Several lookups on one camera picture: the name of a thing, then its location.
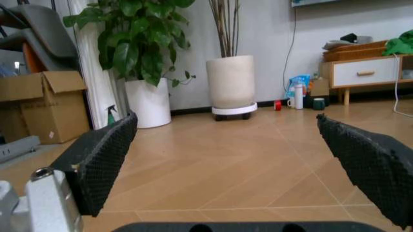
white cable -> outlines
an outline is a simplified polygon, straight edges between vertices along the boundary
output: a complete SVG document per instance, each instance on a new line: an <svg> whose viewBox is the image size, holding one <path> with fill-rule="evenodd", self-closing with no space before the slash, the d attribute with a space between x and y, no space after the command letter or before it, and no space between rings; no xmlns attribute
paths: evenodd
<svg viewBox="0 0 413 232"><path fill-rule="evenodd" d="M396 103L394 104L393 111L394 111L394 113L399 114L399 115L403 115L403 116L406 116L406 117L413 117L413 115L408 115L408 114L397 111L397 104L398 104L397 84L398 84L398 79L399 79L398 78L399 77L399 73L398 73L399 64L398 64L398 59L397 59L396 54L393 54L393 56L395 57L395 64L396 64L396 67L395 67L395 70L396 70L395 71L395 73L396 73L396 85L395 85L395 88L394 88Z"/></svg>

water bottle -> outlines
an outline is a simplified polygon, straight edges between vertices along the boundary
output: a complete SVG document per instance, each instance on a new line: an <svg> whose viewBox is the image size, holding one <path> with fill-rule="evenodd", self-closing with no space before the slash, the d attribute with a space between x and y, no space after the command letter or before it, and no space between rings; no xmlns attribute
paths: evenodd
<svg viewBox="0 0 413 232"><path fill-rule="evenodd" d="M295 108L297 110L303 109L303 85L297 84L295 88Z"/></svg>

white drawer front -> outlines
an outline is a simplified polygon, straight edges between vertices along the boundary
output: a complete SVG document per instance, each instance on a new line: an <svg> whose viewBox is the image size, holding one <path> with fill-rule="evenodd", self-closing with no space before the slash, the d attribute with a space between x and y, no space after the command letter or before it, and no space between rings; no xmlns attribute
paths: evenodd
<svg viewBox="0 0 413 232"><path fill-rule="evenodd" d="M334 87L395 81L399 58L374 59L334 65Z"/></svg>

gray chair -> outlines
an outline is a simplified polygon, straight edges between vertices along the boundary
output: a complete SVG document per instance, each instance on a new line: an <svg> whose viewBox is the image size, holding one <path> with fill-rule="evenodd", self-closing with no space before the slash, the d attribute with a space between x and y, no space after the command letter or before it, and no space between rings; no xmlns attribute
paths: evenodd
<svg viewBox="0 0 413 232"><path fill-rule="evenodd" d="M0 25L19 29L29 27L51 55L57 58L77 58L76 47L55 11L28 4L9 8L9 11L26 25L18 23L5 11L0 12Z"/></svg>
<svg viewBox="0 0 413 232"><path fill-rule="evenodd" d="M16 33L0 39L0 49L9 51L23 51L23 43L28 43L36 53L39 60L49 71L77 70L75 59L58 59L50 55L35 36L32 29L22 29Z"/></svg>
<svg viewBox="0 0 413 232"><path fill-rule="evenodd" d="M55 11L29 4L1 8L0 25L21 30L0 39L0 49L23 51L28 43L47 70L79 69L76 47Z"/></svg>

dark green mug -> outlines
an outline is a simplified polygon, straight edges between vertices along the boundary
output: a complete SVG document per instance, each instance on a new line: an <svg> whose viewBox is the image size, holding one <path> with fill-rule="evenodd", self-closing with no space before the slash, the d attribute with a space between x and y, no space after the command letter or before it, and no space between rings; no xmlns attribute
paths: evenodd
<svg viewBox="0 0 413 232"><path fill-rule="evenodd" d="M324 98L314 98L312 102L312 108L314 110L324 110L325 109Z"/></svg>

